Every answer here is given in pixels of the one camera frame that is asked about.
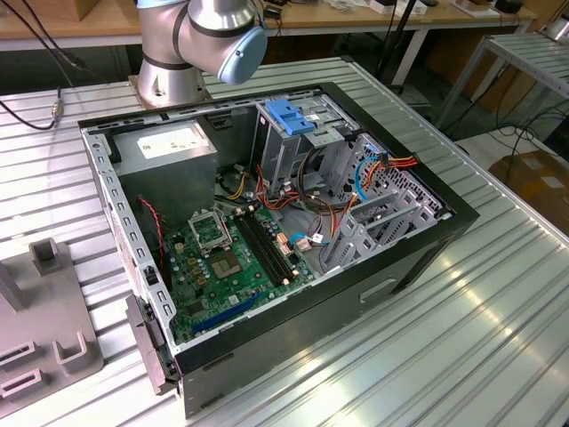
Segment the gray holder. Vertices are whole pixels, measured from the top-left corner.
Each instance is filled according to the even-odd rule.
[[[0,418],[92,375],[100,346],[65,244],[0,262]]]

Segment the slotted aluminum surface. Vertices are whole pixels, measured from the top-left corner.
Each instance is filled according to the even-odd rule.
[[[328,59],[273,65],[238,87],[206,80],[215,98],[333,81],[481,216],[412,288],[192,423],[563,424],[569,414],[566,239],[491,185],[356,64]],[[47,121],[53,96],[3,100],[24,117]],[[0,114],[0,258],[46,236],[67,242],[107,364],[2,425],[183,425],[181,402],[172,393],[153,394],[135,347],[124,314],[127,278],[74,123],[140,105],[128,84],[64,96],[67,114],[54,132],[36,133]]]
[[[569,96],[569,45],[533,33],[491,36],[486,47],[549,89]]]

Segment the wooden shelf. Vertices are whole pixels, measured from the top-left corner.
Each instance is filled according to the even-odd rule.
[[[379,14],[367,8],[356,8],[351,12],[340,12],[329,4],[316,6],[288,4],[283,8],[283,28],[337,28],[370,27],[388,25],[390,14]],[[475,23],[516,23],[520,20],[534,20],[537,15],[525,8],[518,15],[477,19],[459,11],[442,0],[439,6],[431,7],[427,13],[412,16],[410,24],[444,25]],[[42,18],[42,22],[54,37],[82,36],[130,36],[140,34],[140,21],[133,0],[101,0],[80,22]],[[269,28],[277,28],[276,22],[267,20]],[[14,16],[0,18],[0,39],[29,39],[33,36]]]

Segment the metal rack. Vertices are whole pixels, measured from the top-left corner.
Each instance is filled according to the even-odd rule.
[[[499,59],[493,65],[485,83],[482,83],[481,88],[475,93],[474,99],[485,91],[506,63],[517,67],[546,88],[565,98],[569,97],[569,45],[554,42],[537,33],[485,36],[445,99],[442,112],[436,122],[439,129],[445,124],[454,103],[461,96],[464,86],[487,52],[495,53]],[[526,112],[527,117],[539,107],[547,92],[545,88],[541,91],[538,100],[534,103],[534,108]]]

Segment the motherboard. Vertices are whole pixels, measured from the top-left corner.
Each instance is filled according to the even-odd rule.
[[[186,342],[315,278],[265,208],[195,215],[164,237],[171,256],[177,343]]]

